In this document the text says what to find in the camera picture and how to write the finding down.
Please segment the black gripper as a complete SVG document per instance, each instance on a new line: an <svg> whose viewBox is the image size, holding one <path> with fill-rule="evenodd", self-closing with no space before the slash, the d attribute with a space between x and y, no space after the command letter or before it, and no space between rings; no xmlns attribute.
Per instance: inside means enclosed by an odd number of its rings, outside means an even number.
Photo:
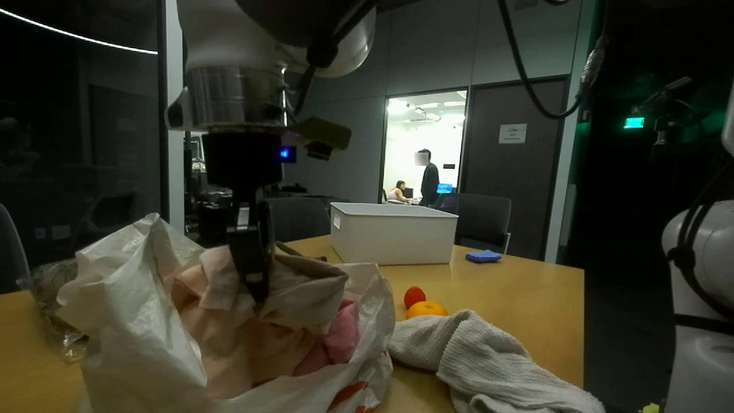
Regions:
<svg viewBox="0 0 734 413"><path fill-rule="evenodd" d="M269 298L272 268L270 210L261 191L283 179L280 135L269 130L209 134L203 137L207 185L200 212L207 230L227 230L240 283L256 304Z"/></svg>

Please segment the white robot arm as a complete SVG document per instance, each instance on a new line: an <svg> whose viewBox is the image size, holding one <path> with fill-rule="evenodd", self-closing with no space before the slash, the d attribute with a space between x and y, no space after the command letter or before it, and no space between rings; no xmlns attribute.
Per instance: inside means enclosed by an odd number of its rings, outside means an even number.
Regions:
<svg viewBox="0 0 734 413"><path fill-rule="evenodd" d="M269 296L270 206L264 191L283 181L284 148L311 158L350 143L350 130L308 118L316 79L354 74L369 58L380 0L176 0L185 47L185 85L167 124L203 140L207 179L232 191L203 224L232 253L239 283Z"/></svg>

